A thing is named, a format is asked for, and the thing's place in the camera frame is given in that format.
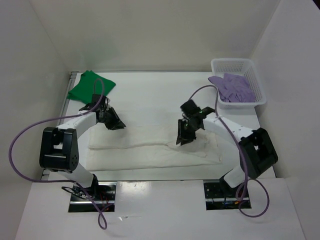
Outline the cream white t shirt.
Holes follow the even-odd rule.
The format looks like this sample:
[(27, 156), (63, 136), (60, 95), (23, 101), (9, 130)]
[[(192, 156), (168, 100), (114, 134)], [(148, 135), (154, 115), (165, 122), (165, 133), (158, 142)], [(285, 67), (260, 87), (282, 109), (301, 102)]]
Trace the cream white t shirt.
[(222, 161), (214, 133), (199, 130), (196, 139), (177, 145), (173, 125), (129, 126), (108, 130), (98, 123), (89, 129), (86, 169), (120, 171), (216, 165)]

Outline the green t shirt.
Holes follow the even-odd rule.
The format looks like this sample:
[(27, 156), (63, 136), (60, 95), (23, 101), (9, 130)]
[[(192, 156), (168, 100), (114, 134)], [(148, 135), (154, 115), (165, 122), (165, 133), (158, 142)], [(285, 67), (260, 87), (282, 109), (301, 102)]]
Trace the green t shirt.
[(97, 79), (101, 79), (103, 82), (104, 96), (107, 96), (116, 86), (115, 82), (99, 76), (92, 70), (87, 70), (80, 75), (79, 83), (68, 92), (67, 98), (84, 104), (90, 103), (94, 93), (98, 95), (102, 93), (101, 82), (98, 80), (95, 84)]

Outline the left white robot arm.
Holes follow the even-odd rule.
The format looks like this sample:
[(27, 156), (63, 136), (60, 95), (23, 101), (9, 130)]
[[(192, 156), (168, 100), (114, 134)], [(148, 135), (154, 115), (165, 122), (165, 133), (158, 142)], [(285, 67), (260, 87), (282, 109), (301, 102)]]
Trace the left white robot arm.
[(79, 116), (43, 130), (39, 165), (52, 172), (58, 172), (68, 180), (77, 182), (82, 187), (82, 194), (89, 200), (100, 194), (97, 177), (87, 171), (80, 163), (79, 137), (98, 123), (114, 131), (124, 129), (126, 125), (120, 120), (113, 107), (99, 106), (89, 112), (89, 105), (79, 109)]

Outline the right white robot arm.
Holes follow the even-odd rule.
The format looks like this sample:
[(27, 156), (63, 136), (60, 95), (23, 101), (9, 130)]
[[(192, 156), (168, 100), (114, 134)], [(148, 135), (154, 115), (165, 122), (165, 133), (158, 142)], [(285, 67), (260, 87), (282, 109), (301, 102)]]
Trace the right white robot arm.
[(196, 132), (214, 133), (234, 144), (239, 151), (239, 165), (219, 179), (219, 191), (232, 196), (245, 180), (255, 180), (278, 162), (278, 155), (268, 132), (264, 128), (251, 129), (225, 117), (218, 116), (211, 107), (180, 107), (182, 119), (178, 120), (177, 145), (186, 145), (197, 139)]

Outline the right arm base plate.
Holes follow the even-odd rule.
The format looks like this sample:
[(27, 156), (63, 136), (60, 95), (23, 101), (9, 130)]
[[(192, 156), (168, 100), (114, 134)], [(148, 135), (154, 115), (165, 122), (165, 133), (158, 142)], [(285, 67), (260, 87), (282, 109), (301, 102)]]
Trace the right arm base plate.
[(237, 188), (224, 187), (218, 179), (203, 181), (205, 205), (207, 211), (236, 210), (240, 202), (237, 201)]

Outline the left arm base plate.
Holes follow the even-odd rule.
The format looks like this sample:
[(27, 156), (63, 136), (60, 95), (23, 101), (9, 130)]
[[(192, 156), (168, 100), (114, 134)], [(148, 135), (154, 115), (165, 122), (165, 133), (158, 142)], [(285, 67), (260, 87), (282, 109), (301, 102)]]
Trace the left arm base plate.
[[(94, 200), (97, 207), (103, 212), (115, 211), (115, 198), (116, 198), (116, 182), (99, 181), (99, 193), (93, 195), (89, 193), (90, 197)], [(73, 187), (61, 187), (65, 192), (70, 193), (69, 213), (88, 213), (97, 212), (95, 207), (85, 193), (76, 185)]]

